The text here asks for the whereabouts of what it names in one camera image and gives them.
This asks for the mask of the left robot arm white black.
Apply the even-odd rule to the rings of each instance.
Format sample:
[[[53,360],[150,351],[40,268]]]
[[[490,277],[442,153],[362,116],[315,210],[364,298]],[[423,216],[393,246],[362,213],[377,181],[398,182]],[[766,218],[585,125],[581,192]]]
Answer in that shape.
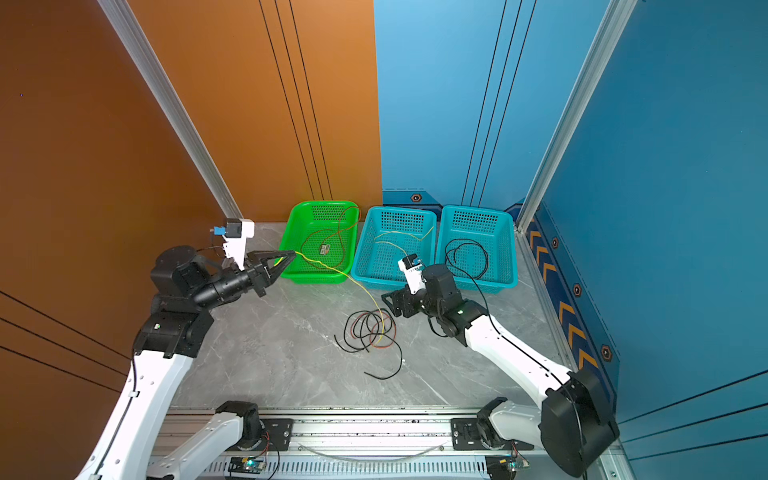
[[[227,449],[262,446],[256,404],[226,401],[208,423],[159,463],[150,457],[178,387],[214,323],[214,309],[253,291],[265,296],[292,263],[293,251],[250,252],[243,268],[210,273],[213,263],[191,246],[164,251],[151,279],[151,314],[138,331],[130,370],[81,479],[195,479]]]

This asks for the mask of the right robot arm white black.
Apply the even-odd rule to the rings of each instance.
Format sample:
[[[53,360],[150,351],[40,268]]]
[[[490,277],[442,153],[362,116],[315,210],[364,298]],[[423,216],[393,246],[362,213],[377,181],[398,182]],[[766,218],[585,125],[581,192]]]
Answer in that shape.
[[[511,334],[485,304],[462,296],[446,265],[426,266],[409,255],[398,268],[405,286],[382,297],[394,316],[436,320],[446,337],[491,361],[534,403],[518,408],[505,397],[487,403],[476,415],[483,445],[513,450],[528,444],[545,450],[566,474],[586,478],[620,435],[598,375],[556,363]]]

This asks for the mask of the green plastic basket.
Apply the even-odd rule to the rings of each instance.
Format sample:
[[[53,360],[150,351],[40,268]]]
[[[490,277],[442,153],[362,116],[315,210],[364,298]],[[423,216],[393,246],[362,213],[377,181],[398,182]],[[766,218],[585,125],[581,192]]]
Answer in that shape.
[[[351,201],[306,201],[291,211],[280,250],[296,258],[282,277],[296,284],[341,284],[347,280],[356,252],[360,208]],[[323,243],[331,246],[320,255]]]

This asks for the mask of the middle teal plastic basket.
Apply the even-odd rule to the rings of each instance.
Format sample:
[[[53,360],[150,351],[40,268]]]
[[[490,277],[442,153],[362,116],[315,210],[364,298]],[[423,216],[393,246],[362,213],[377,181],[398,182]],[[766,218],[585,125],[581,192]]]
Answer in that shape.
[[[419,209],[373,207],[358,241],[351,276],[368,289],[395,290],[406,279],[398,261],[417,254],[427,266],[434,263],[437,215]]]

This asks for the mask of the teal plastic basket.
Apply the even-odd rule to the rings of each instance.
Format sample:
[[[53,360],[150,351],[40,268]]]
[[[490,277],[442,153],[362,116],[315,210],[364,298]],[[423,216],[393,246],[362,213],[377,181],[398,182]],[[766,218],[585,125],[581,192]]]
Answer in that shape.
[[[427,266],[434,263],[437,215],[419,209],[373,207],[358,241],[351,276],[368,289],[395,290],[406,279],[398,261],[417,254]]]
[[[462,289],[498,294],[516,287],[518,268],[513,217],[492,209],[444,207],[435,262],[446,265]]]

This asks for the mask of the right teal plastic basket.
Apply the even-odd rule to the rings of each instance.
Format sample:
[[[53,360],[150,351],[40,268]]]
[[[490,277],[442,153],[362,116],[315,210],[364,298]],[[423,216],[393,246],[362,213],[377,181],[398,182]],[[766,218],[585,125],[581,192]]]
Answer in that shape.
[[[435,262],[446,265],[462,289],[498,294],[516,287],[518,268],[513,217],[492,209],[444,207]]]

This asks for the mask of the right green circuit board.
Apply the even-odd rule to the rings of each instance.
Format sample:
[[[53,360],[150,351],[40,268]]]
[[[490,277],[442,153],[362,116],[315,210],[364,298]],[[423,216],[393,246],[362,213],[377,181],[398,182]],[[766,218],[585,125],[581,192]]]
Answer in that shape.
[[[486,456],[486,471],[490,480],[514,480],[519,471],[530,467],[523,457]]]

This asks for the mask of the green circuit board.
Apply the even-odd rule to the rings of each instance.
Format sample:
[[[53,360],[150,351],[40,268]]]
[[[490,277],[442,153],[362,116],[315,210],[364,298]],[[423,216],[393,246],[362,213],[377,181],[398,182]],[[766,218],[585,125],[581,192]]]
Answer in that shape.
[[[519,471],[530,467],[523,457],[486,456],[486,471],[490,480],[514,480]]]
[[[255,456],[231,457],[228,465],[228,475],[251,474],[260,475],[267,470],[268,462]]]

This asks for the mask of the left green circuit board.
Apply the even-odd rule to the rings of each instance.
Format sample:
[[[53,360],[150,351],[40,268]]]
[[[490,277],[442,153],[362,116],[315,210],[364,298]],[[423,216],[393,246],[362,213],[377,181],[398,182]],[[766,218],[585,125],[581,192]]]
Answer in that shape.
[[[231,457],[228,465],[228,475],[251,474],[260,475],[267,470],[268,462],[255,456]]]

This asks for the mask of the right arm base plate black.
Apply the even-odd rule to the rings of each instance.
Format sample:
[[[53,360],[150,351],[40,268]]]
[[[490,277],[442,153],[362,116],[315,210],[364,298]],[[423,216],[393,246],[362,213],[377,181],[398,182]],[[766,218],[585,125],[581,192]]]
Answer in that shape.
[[[458,417],[450,420],[451,440],[455,451],[497,450],[532,451],[532,444],[518,440],[503,440],[481,427],[476,417]]]

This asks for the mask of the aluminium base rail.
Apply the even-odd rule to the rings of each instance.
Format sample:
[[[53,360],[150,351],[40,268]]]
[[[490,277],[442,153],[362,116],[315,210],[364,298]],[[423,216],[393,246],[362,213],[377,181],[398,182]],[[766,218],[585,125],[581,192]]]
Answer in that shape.
[[[273,409],[261,419],[290,418],[294,427],[286,452],[264,450],[260,475],[228,475],[231,457],[247,457],[233,448],[214,455],[203,479],[489,479],[486,456],[523,457],[530,467],[515,479],[564,479],[545,450],[455,451],[450,420],[476,417],[466,408],[321,408]]]

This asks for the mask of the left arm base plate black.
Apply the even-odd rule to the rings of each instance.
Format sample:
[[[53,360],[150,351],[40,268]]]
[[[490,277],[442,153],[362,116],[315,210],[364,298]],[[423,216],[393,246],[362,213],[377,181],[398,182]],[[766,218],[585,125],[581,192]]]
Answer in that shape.
[[[286,452],[291,443],[294,420],[290,418],[261,419],[261,435],[257,440],[238,442],[233,446],[234,451],[262,452],[277,450]]]

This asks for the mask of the aluminium corner frame post left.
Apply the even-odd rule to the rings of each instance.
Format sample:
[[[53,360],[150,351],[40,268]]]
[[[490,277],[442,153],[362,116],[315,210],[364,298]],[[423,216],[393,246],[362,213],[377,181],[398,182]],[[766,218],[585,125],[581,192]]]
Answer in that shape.
[[[242,212],[128,1],[98,0],[141,77],[227,217]]]

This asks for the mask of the aluminium corner frame post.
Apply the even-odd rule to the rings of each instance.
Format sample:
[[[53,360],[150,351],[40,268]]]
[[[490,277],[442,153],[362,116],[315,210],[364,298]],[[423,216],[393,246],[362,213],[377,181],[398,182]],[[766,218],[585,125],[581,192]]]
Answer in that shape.
[[[532,222],[636,5],[637,0],[609,2],[523,202],[516,221],[518,234]]]
[[[128,1],[98,0],[141,77],[227,217],[242,212]]]

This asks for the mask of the aluminium corner frame post right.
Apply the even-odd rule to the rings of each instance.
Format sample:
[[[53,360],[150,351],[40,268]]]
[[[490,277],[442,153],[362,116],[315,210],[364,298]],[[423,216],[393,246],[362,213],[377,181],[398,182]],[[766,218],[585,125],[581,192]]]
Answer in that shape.
[[[516,221],[518,234],[532,222],[636,5],[637,0],[609,2],[523,202]]]

